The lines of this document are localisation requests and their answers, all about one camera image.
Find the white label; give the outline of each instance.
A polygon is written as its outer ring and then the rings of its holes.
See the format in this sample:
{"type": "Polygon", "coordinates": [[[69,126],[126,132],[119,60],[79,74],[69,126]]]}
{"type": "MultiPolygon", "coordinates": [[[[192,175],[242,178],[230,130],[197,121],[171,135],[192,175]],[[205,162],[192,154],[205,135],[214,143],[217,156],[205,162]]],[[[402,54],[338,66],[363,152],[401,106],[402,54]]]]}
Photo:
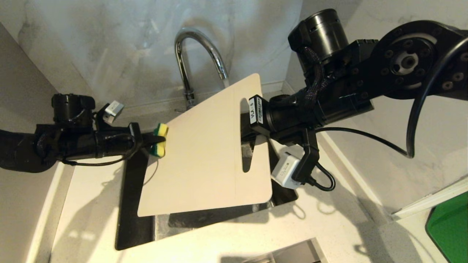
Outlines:
{"type": "Polygon", "coordinates": [[[262,99],[257,97],[257,112],[258,112],[258,122],[263,124],[263,107],[262,107],[262,99]]]}
{"type": "Polygon", "coordinates": [[[254,98],[249,100],[249,115],[250,115],[250,124],[253,124],[257,121],[257,116],[255,114],[255,101],[254,98]]]}

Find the wall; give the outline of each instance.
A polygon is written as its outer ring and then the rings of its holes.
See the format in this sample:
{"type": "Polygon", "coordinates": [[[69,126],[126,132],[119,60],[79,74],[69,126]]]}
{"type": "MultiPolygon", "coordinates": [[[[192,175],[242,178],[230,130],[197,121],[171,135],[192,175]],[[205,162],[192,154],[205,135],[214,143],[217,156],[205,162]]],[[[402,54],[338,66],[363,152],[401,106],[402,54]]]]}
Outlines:
{"type": "MultiPolygon", "coordinates": [[[[174,55],[181,27],[196,27],[217,46],[230,82],[260,73],[262,83],[284,81],[289,31],[302,0],[110,1],[1,0],[0,20],[62,93],[127,107],[182,97],[174,55]]],[[[222,82],[207,52],[187,40],[197,93],[222,82]]]]}
{"type": "MultiPolygon", "coordinates": [[[[0,24],[0,129],[51,123],[56,90],[0,24]]],[[[0,261],[24,262],[56,166],[39,174],[0,168],[0,261]]]]}
{"type": "MultiPolygon", "coordinates": [[[[380,39],[398,25],[414,20],[435,20],[468,29],[468,2],[463,0],[304,1],[301,19],[325,8],[338,11],[350,43],[362,38],[380,39]]],[[[286,82],[297,91],[305,86],[303,80],[299,62],[293,54],[286,82]]],[[[373,104],[374,111],[330,126],[363,130],[404,147],[412,100],[379,97],[373,104]]],[[[468,103],[428,97],[419,119],[416,157],[412,160],[359,135],[328,134],[387,212],[392,213],[468,175],[467,121],[468,103]]]]}

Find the chrome faucet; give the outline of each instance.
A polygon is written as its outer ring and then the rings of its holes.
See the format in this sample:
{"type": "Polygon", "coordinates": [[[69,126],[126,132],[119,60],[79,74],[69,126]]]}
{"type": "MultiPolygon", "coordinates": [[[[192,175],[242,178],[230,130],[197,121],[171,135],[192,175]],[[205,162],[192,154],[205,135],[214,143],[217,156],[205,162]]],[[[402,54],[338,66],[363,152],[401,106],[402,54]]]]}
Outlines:
{"type": "Polygon", "coordinates": [[[189,78],[187,72],[185,71],[185,64],[182,59],[182,42],[186,38],[193,38],[199,42],[210,54],[215,66],[218,71],[219,77],[223,80],[224,88],[229,86],[228,75],[226,66],[224,66],[223,59],[219,54],[218,49],[213,45],[213,43],[208,39],[208,37],[203,34],[201,31],[195,28],[182,28],[175,37],[174,48],[175,48],[175,57],[177,58],[177,63],[179,65],[180,75],[182,76],[183,86],[184,86],[184,96],[186,100],[187,110],[193,108],[197,103],[195,101],[194,90],[190,86],[189,78]]]}

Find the green tray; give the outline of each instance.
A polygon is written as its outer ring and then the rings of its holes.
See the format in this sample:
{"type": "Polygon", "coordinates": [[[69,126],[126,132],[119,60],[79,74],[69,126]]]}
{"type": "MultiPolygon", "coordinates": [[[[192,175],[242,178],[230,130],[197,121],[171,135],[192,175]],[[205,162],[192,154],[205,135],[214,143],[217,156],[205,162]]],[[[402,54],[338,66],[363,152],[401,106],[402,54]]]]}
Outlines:
{"type": "Polygon", "coordinates": [[[468,263],[468,192],[434,207],[426,232],[450,263],[468,263]]]}

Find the marble wall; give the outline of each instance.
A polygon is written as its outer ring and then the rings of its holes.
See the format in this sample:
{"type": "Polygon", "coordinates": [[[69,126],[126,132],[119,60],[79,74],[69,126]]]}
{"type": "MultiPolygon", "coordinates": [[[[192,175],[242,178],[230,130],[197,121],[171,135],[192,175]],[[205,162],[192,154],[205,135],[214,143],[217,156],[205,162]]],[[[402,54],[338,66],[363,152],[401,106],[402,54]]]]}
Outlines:
{"type": "MultiPolygon", "coordinates": [[[[380,39],[395,27],[415,20],[434,20],[468,29],[468,1],[451,0],[327,0],[304,1],[301,19],[325,8],[338,11],[351,43],[356,39],[380,39]]],[[[286,82],[303,88],[304,78],[295,54],[286,82]]],[[[329,126],[370,132],[405,147],[406,125],[412,100],[386,97],[373,100],[375,110],[329,126]]],[[[328,132],[360,173],[385,209],[395,212],[468,175],[468,103],[430,96],[424,104],[416,132],[416,156],[407,159],[371,139],[328,132]]]]}
{"type": "MultiPolygon", "coordinates": [[[[62,93],[137,106],[182,97],[174,55],[181,27],[204,32],[234,83],[284,81],[287,35],[302,0],[1,0],[0,22],[62,93]]],[[[185,42],[197,93],[220,90],[209,55],[185,42]]]]}

